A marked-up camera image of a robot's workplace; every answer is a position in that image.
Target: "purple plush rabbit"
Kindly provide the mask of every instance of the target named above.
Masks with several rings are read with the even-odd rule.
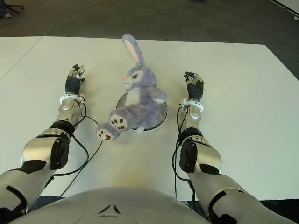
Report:
[[[161,121],[159,104],[164,103],[166,99],[166,94],[156,88],[154,72],[145,66],[135,38],[125,34],[122,41],[137,65],[128,71],[125,78],[125,106],[111,111],[109,123],[99,125],[97,135],[102,140],[115,139],[121,132],[131,128],[137,128],[137,132],[141,133],[144,129],[155,127]]]

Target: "bunny ear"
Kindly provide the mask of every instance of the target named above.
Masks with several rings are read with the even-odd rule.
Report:
[[[135,40],[135,38],[131,34],[125,34],[122,36],[122,42],[127,47],[128,51],[130,52],[131,56],[134,58],[134,60],[137,63],[137,67],[142,67],[145,65],[145,61],[143,58],[142,51]]]

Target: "gray carpet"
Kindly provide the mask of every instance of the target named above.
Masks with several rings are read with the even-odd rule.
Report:
[[[299,80],[299,22],[270,0],[6,0],[0,36],[76,36],[265,44]]]

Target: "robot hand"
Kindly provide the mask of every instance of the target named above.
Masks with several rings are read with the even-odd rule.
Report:
[[[189,100],[200,101],[204,92],[204,81],[202,78],[195,73],[186,72],[184,75],[187,83],[187,90],[189,93]]]
[[[80,86],[81,83],[84,82],[84,78],[82,78],[83,74],[85,72],[85,66],[78,66],[77,64],[74,65],[71,70],[69,71],[69,74],[67,76],[66,82],[65,82],[65,93],[74,93],[79,95]]]

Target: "white table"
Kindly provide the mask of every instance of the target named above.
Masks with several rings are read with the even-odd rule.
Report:
[[[0,38],[0,80],[40,38],[40,36]]]
[[[287,6],[288,8],[295,11],[296,13],[299,13],[299,2],[297,0],[276,0],[276,1],[283,4],[284,6]]]
[[[138,41],[157,85],[168,94],[168,116],[157,129],[124,133],[104,142],[66,196],[107,186],[138,186],[174,195],[171,156],[177,137],[176,112],[187,95],[183,74],[205,81],[201,130],[220,152],[222,173],[259,200],[299,198],[299,82],[264,46],[208,42]],[[121,40],[43,37],[0,81],[0,172],[20,166],[23,146],[49,127],[74,64],[86,66],[88,115],[107,121],[125,92],[123,78],[135,64]],[[75,135],[92,154],[99,140],[86,119]],[[71,171],[85,159],[71,143]],[[58,196],[73,176],[57,177],[43,195]],[[192,192],[178,181],[178,198]]]

